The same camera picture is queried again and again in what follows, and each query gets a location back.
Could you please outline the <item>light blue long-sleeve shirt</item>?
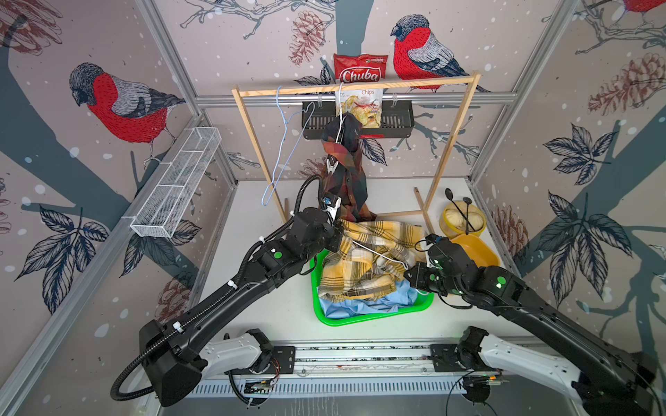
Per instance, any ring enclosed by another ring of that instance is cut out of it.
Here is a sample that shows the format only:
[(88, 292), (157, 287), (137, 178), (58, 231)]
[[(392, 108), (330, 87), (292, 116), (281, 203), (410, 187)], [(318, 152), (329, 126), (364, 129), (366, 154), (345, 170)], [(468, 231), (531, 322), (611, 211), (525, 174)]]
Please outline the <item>light blue long-sleeve shirt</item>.
[(341, 320), (361, 315), (389, 314), (401, 309), (412, 307), (418, 297), (419, 291), (409, 286), (407, 281), (398, 282), (396, 291), (376, 301), (365, 299), (347, 299), (338, 303), (321, 298), (319, 300), (326, 318)]

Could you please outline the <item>yellow plaid flannel shirt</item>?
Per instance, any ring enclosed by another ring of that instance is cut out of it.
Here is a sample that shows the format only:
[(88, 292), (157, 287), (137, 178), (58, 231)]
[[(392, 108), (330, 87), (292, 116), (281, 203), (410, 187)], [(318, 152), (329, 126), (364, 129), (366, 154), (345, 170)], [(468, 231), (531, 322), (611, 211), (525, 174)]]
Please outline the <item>yellow plaid flannel shirt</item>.
[(338, 303), (347, 299), (376, 301), (396, 291), (396, 284), (404, 280), (406, 270), (397, 263), (385, 263), (363, 249), (355, 247), (350, 239), (362, 243), (400, 244), (416, 252), (425, 260), (425, 255), (416, 250), (416, 243), (425, 239), (424, 229), (419, 225), (397, 221), (371, 221), (352, 223), (342, 220), (343, 239), (338, 252), (332, 252), (324, 261), (319, 296)]

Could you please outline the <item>white wire hanger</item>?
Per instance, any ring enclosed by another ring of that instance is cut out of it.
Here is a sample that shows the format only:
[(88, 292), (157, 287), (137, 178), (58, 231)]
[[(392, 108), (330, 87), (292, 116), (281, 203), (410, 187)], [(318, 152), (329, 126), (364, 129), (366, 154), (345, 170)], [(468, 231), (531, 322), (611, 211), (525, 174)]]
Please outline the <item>white wire hanger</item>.
[[(261, 198), (261, 204), (262, 206), (268, 206), (268, 204), (274, 200), (275, 202), (278, 202), (279, 197), (278, 197), (278, 185), (280, 183), (280, 180), (282, 180), (284, 176), (284, 172), (286, 170), (290, 170), (290, 163), (291, 163), (291, 158), (293, 157), (295, 151), (298, 149), (298, 145), (300, 141), (303, 139), (305, 129), (301, 128), (299, 130), (299, 133), (297, 135), (295, 144), (293, 145), (291, 152), (286, 156), (286, 159), (283, 159), (283, 153), (284, 153), (284, 145), (286, 144), (287, 140), (287, 135), (289, 133), (289, 128), (291, 121), (293, 118), (297, 115), (297, 113), (293, 113), (290, 116), (287, 116), (286, 113), (284, 112), (283, 106), (280, 103), (280, 97), (281, 97), (281, 90), (282, 86), (279, 86), (276, 90), (275, 93), (275, 105), (277, 107), (277, 110), (279, 111), (280, 117), (282, 119), (283, 127), (284, 127), (284, 132), (283, 136), (279, 141), (279, 148), (277, 149), (277, 157), (276, 157), (276, 163), (274, 167), (272, 168), (271, 175), (269, 182), (267, 186), (265, 187), (264, 193)], [(310, 123), (311, 120), (311, 113), (314, 110), (315, 105), (310, 103), (307, 105), (305, 110), (301, 110), (298, 115), (305, 115), (306, 116), (306, 126)]]

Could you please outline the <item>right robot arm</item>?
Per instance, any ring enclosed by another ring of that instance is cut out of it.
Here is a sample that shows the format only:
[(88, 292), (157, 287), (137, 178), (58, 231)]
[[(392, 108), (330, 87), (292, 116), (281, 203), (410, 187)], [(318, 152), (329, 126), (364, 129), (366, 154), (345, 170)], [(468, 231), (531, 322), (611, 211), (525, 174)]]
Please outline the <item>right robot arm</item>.
[(579, 326), (544, 301), (521, 278), (499, 266), (477, 265), (459, 245), (431, 234), (426, 259), (404, 272), (410, 286), (440, 298), (459, 296), (461, 308), (485, 310), (536, 336), (554, 355), (509, 343), (485, 329), (465, 329), (449, 366), (507, 371), (565, 395), (590, 415), (651, 415), (660, 408), (652, 383), (657, 364)]

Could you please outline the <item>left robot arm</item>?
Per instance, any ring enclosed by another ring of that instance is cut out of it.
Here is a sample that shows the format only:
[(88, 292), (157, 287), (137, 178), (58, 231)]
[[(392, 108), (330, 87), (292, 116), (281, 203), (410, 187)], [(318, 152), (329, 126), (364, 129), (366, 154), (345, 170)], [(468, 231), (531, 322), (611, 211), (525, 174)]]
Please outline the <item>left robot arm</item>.
[(323, 250), (335, 251), (342, 240), (336, 225), (338, 197), (317, 196), (317, 206), (302, 209), (311, 183), (301, 185), (292, 217), (275, 232), (254, 243), (239, 270), (226, 284), (179, 317), (165, 323), (147, 323), (140, 330), (140, 355), (119, 374), (110, 388), (115, 401), (128, 401), (155, 393), (164, 407), (184, 399), (201, 382), (209, 362), (201, 355), (216, 334), (241, 312), (279, 288), (305, 266), (316, 263)]

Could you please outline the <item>long black spoon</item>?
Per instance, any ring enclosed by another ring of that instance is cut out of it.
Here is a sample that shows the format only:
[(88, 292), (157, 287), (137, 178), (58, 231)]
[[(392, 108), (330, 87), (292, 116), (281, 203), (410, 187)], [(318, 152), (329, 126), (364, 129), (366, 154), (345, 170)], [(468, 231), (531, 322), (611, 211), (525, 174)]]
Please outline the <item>long black spoon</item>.
[(445, 196), (446, 196), (446, 198), (447, 198), (447, 199), (448, 199), (448, 200), (454, 205), (455, 209), (458, 211), (458, 213), (459, 213), (459, 214), (461, 215), (461, 217), (464, 219), (464, 221), (465, 221), (465, 225), (466, 225), (466, 234), (469, 234), (470, 221), (469, 221), (469, 219), (468, 219), (468, 211), (466, 211), (466, 212), (464, 213), (464, 212), (462, 211), (462, 209), (459, 208), (458, 204), (456, 204), (456, 202), (454, 201), (454, 193), (453, 193), (453, 191), (452, 191), (450, 188), (448, 188), (448, 187), (445, 189)]

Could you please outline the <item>white hanger of red shirt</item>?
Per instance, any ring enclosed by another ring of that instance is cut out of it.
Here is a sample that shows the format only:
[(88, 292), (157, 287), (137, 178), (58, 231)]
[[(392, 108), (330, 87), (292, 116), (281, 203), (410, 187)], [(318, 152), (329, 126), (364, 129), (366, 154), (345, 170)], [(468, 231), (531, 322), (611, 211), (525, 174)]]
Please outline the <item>white hanger of red shirt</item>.
[(338, 89), (338, 96), (336, 97), (336, 104), (338, 104), (338, 133), (336, 134), (336, 144), (340, 144), (343, 140), (343, 123), (346, 113), (345, 96), (343, 93), (344, 83), (340, 81)]

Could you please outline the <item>green perforated plastic tray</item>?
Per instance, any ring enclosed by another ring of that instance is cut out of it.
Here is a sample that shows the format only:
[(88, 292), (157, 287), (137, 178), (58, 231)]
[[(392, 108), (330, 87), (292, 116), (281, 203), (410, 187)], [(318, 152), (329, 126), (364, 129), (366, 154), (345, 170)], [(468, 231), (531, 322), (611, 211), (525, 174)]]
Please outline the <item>green perforated plastic tray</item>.
[(326, 318), (319, 303), (319, 300), (322, 298), (319, 296), (319, 286), (323, 276), (324, 261), (328, 258), (328, 256), (329, 256), (329, 251), (324, 250), (317, 255), (316, 260), (310, 261), (310, 280), (312, 286), (311, 292), (312, 292), (314, 313), (317, 319), (327, 326), (341, 327), (360, 322), (369, 322), (373, 320), (394, 317), (395, 315), (405, 315), (409, 313), (422, 312), (424, 310), (427, 310), (435, 300), (434, 294), (419, 291), (420, 296), (418, 297), (416, 303), (412, 307), (401, 309), (395, 313), (361, 315), (360, 317), (352, 317), (341, 320), (332, 320)]

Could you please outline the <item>dark red plaid shirt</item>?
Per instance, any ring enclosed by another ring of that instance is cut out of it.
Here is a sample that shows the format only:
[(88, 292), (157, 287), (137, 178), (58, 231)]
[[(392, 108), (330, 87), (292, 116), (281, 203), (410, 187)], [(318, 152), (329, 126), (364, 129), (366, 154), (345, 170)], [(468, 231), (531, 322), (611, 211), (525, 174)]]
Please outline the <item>dark red plaid shirt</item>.
[(355, 116), (345, 113), (342, 119), (330, 122), (321, 137), (327, 161), (336, 164), (333, 173), (324, 168), (324, 191), (342, 200), (338, 211), (342, 219), (357, 223), (376, 219), (366, 205), (368, 186), (362, 168), (361, 128)]

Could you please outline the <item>yellow plastic tray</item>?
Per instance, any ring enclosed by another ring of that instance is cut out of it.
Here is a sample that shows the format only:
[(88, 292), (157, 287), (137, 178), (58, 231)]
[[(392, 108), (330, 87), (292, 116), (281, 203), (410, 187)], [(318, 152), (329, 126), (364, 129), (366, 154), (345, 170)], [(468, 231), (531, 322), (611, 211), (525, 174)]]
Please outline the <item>yellow plastic tray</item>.
[(472, 234), (461, 234), (452, 239), (467, 253), (478, 267), (501, 266), (497, 254), (479, 237)]

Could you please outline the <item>yellow bamboo steamer basket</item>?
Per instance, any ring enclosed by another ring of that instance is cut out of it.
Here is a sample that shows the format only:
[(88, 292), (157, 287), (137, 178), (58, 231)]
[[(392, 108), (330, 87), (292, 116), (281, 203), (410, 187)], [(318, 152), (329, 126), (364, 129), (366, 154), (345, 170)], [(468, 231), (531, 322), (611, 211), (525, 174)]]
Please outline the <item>yellow bamboo steamer basket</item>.
[[(463, 200), (458, 200), (455, 202), (465, 213), (466, 204), (463, 202)], [(480, 236), (480, 234), (487, 227), (486, 216), (477, 206), (473, 204), (471, 204), (469, 211), (471, 225), (475, 229), (473, 232), (470, 232), (470, 234)], [(439, 225), (443, 233), (451, 239), (453, 237), (457, 237), (458, 235), (466, 234), (465, 221), (451, 202), (445, 206), (444, 211), (442, 212), (439, 219)]]

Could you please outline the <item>short black spoon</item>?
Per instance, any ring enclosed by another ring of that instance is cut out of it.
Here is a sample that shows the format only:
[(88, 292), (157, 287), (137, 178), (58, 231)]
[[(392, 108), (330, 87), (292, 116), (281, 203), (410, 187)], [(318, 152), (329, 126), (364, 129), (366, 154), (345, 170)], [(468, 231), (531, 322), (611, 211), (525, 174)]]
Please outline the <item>short black spoon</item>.
[(470, 211), (469, 211), (469, 208), (472, 204), (472, 199), (470, 199), (469, 197), (464, 197), (462, 200), (466, 204), (465, 220), (466, 220), (466, 234), (468, 235), (470, 234), (470, 232), (473, 232), (475, 230), (471, 225)]

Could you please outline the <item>red chips bag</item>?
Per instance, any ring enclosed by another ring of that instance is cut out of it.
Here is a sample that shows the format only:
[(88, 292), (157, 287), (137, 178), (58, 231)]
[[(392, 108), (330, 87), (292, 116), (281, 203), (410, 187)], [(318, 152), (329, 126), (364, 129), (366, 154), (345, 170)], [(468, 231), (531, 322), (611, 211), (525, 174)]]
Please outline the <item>red chips bag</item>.
[[(344, 85), (355, 85), (354, 89), (343, 90), (345, 114), (352, 114), (363, 128), (380, 128), (383, 89), (370, 88), (368, 84), (379, 83), (385, 78), (387, 62), (386, 55), (364, 54), (358, 57), (334, 55), (336, 79), (342, 81)], [(336, 104), (336, 116), (338, 116), (338, 104)]]

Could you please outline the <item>wooden clothes rack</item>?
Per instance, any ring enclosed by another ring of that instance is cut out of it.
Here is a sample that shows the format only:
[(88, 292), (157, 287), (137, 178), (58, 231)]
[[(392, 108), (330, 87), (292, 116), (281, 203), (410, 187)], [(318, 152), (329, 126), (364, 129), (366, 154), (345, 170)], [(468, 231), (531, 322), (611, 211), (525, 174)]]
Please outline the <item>wooden clothes rack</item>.
[[(337, 93), (341, 94), (343, 91), (349, 90), (360, 90), (360, 89), (392, 89), (392, 88), (407, 88), (407, 87), (431, 87), (431, 86), (452, 86), (458, 84), (464, 84), (467, 86), (461, 104), (458, 107), (456, 118), (454, 120), (452, 129), (449, 134), (449, 139), (447, 140), (447, 145), (445, 147), (442, 157), (440, 157), (439, 165), (435, 171), (435, 176), (433, 177), (430, 189), (426, 197), (423, 197), (418, 188), (414, 189), (414, 194), (416, 197), (417, 204), (419, 208), (413, 211), (395, 211), (394, 213), (382, 213), (380, 216), (385, 217), (404, 217), (420, 214), (425, 220), (426, 227), (429, 232), (433, 233), (435, 227), (433, 227), (430, 216), (429, 208), (432, 205), (435, 194), (438, 190), (440, 181), (442, 180), (445, 168), (449, 162), (450, 155), (454, 149), (454, 144), (457, 142), (459, 132), (461, 130), (463, 121), (467, 118), (467, 112), (475, 95), (476, 89), (480, 84), (482, 74), (479, 71), (473, 72), (471, 76), (458, 76), (458, 77), (446, 77), (446, 78), (429, 78), (429, 79), (420, 79), (420, 80), (411, 80), (411, 81), (391, 81), (390, 83), (339, 83), (337, 85), (331, 86), (321, 86), (321, 87), (298, 87), (298, 88), (287, 88), (284, 93), (286, 95), (321, 95), (322, 93)], [(246, 107), (246, 98), (255, 98), (255, 97), (272, 97), (275, 99), (277, 106), (280, 105), (279, 95), (282, 91), (282, 88), (276, 89), (262, 89), (262, 90), (247, 90), (243, 91), (238, 86), (232, 88), (232, 97), (235, 100), (236, 106), (239, 109), (240, 116), (244, 125), (246, 127), (246, 132), (250, 138), (253, 149), (258, 158), (258, 163), (260, 164), (261, 170), (265, 175), (266, 187), (265, 193), (262, 196), (261, 204), (267, 206), (270, 202), (274, 202), (279, 211), (280, 218), (283, 222), (288, 220), (287, 212), (284, 209), (282, 199), (279, 197), (277, 192), (277, 183), (281, 178), (280, 175), (275, 174), (270, 171), (268, 165), (265, 161), (265, 156), (263, 155), (262, 148), (258, 142), (258, 136), (256, 135), (253, 122), (251, 121), (251, 116)]]

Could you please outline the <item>black wall basket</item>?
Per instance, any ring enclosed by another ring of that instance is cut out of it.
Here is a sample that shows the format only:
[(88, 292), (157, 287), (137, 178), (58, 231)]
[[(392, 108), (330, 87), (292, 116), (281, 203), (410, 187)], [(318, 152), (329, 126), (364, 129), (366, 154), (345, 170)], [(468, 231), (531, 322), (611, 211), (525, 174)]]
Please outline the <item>black wall basket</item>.
[[(306, 140), (320, 140), (325, 127), (333, 122), (333, 102), (303, 102), (302, 129)], [(380, 128), (363, 128), (360, 136), (373, 139), (405, 139), (415, 127), (411, 102), (383, 102)]]

